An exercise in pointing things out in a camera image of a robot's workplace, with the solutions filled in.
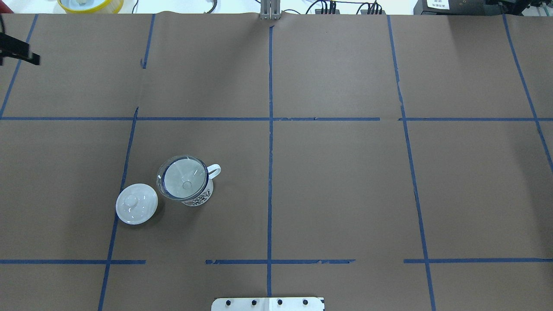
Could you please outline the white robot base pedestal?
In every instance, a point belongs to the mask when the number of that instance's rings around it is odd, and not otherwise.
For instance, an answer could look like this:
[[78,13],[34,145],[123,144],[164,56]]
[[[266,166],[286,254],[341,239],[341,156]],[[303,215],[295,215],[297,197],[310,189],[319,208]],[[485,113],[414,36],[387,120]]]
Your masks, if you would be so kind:
[[212,311],[324,311],[320,297],[217,298]]

